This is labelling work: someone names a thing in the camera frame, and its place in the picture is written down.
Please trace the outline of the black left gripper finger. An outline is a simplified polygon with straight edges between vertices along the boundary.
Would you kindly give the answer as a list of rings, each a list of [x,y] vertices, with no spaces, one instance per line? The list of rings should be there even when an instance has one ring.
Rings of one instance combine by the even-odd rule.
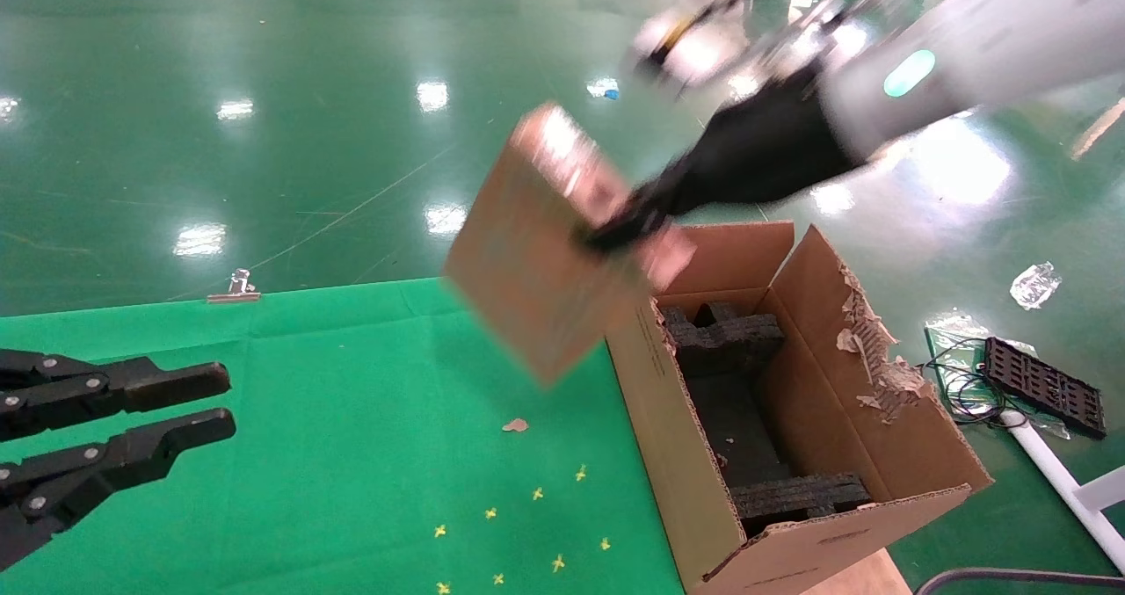
[[[164,370],[146,357],[104,364],[1,351],[1,440],[32,438],[120,412],[160,411],[230,391],[218,362]]]
[[[164,479],[189,448],[234,434],[233,412],[214,408],[129,429],[104,443],[4,462],[1,568],[35,555],[116,492]]]

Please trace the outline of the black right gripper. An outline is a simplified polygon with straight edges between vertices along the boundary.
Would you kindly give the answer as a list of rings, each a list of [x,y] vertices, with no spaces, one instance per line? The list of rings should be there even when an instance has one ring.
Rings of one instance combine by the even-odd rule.
[[[694,146],[670,165],[670,178],[634,188],[603,225],[580,243],[610,254],[657,234],[670,216],[710,204],[772,204],[863,163],[832,129],[818,63],[771,81],[706,123]]]

